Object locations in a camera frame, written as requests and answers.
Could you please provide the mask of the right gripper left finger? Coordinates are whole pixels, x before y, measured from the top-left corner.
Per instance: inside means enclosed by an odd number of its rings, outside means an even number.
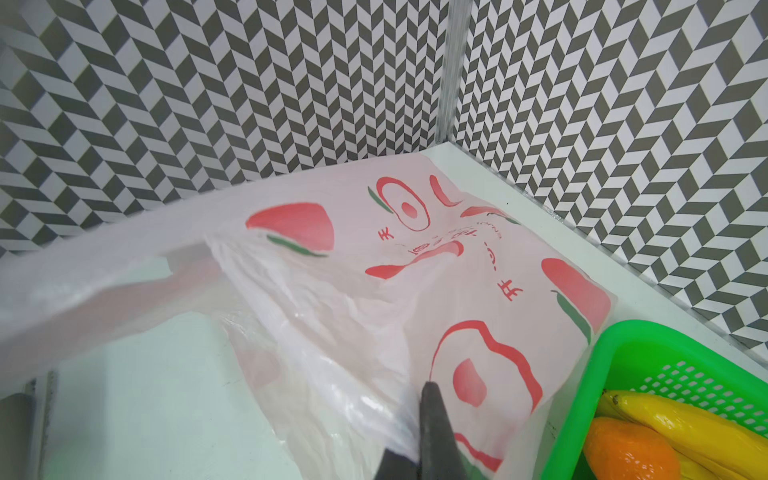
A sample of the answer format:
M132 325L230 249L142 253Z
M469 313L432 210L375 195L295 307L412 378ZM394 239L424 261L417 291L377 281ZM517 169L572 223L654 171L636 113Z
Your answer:
M405 456L385 449L375 480L418 480L419 466Z

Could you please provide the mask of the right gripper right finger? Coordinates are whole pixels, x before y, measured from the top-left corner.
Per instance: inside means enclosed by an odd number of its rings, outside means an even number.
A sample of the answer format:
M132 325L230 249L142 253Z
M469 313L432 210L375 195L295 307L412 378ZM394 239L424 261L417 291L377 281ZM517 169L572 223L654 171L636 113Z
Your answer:
M467 479L447 410L435 382L424 384L419 404L421 480Z

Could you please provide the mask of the pink plastic bag peach print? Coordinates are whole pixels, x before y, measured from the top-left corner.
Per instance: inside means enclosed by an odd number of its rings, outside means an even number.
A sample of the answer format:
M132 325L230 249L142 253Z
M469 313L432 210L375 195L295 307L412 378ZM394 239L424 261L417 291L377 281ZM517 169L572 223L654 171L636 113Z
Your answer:
M420 154L174 202L1 267L1 376L181 311L226 329L299 469L419 457L439 387L466 476L492 478L608 318L610 292Z

